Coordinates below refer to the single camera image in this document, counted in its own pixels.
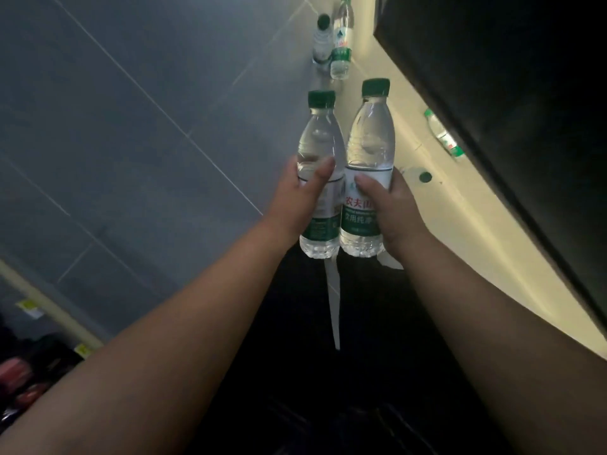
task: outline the water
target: water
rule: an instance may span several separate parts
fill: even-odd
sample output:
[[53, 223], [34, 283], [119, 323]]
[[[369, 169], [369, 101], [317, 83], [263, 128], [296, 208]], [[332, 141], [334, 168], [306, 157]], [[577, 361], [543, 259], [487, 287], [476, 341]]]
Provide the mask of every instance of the water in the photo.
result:
[[372, 257], [383, 251], [383, 237], [375, 209], [354, 183], [354, 175], [364, 173], [390, 187], [394, 166], [395, 134], [387, 105], [390, 81], [366, 80], [362, 84], [363, 103], [358, 111], [346, 150], [345, 198], [340, 244], [354, 257]]
[[341, 1], [333, 21], [333, 52], [331, 53], [333, 79], [346, 79], [350, 71], [354, 41], [354, 10], [350, 1]]
[[333, 51], [333, 30], [331, 30], [331, 18], [328, 14], [318, 16], [317, 29], [314, 32], [314, 46], [312, 48], [312, 60], [315, 64], [325, 65], [331, 60]]
[[308, 181], [318, 163], [335, 157], [335, 170], [316, 204], [313, 219], [299, 237], [308, 257], [331, 258], [339, 252], [339, 221], [343, 203], [345, 146], [338, 120], [333, 113], [334, 91], [308, 93], [311, 116], [299, 139], [297, 169], [300, 182]]
[[428, 108], [424, 112], [428, 120], [428, 126], [430, 126], [430, 132], [434, 134], [434, 137], [443, 145], [444, 149], [456, 160], [465, 159], [466, 155], [464, 150], [458, 145], [455, 139], [447, 132], [443, 123], [436, 117], [434, 112]]

